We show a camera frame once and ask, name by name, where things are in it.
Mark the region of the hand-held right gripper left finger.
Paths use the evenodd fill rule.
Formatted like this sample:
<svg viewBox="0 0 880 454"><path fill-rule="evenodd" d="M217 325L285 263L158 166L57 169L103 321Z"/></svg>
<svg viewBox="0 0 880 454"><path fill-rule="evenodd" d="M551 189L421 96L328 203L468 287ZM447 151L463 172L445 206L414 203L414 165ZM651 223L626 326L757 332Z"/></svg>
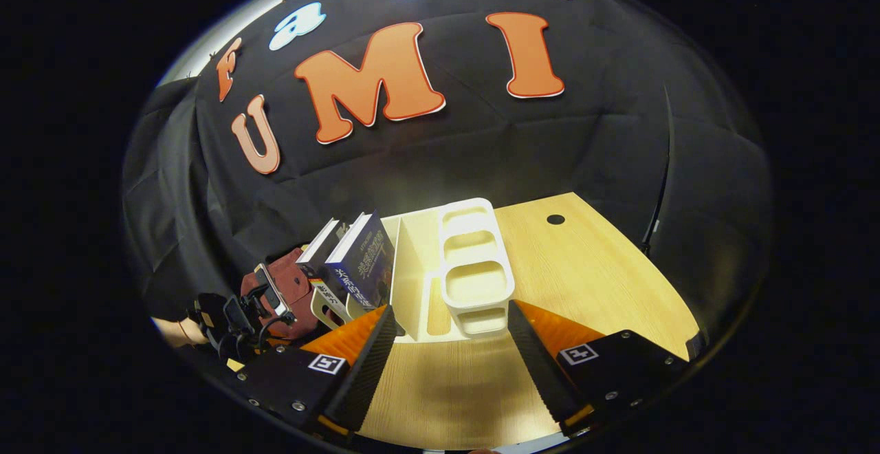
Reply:
<svg viewBox="0 0 880 454"><path fill-rule="evenodd" d="M230 393L277 428L345 446L364 425L397 337L393 305L377 307L299 347L226 359Z"/></svg>

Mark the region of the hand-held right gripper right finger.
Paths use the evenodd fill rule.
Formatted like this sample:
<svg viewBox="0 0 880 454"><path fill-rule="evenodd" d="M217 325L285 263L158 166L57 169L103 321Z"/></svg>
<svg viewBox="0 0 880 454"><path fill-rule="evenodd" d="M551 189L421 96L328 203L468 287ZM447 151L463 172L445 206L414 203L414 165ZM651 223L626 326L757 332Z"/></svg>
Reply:
<svg viewBox="0 0 880 454"><path fill-rule="evenodd" d="M563 435L606 429L678 382L688 360L633 329L604 334L512 299L508 330Z"/></svg>

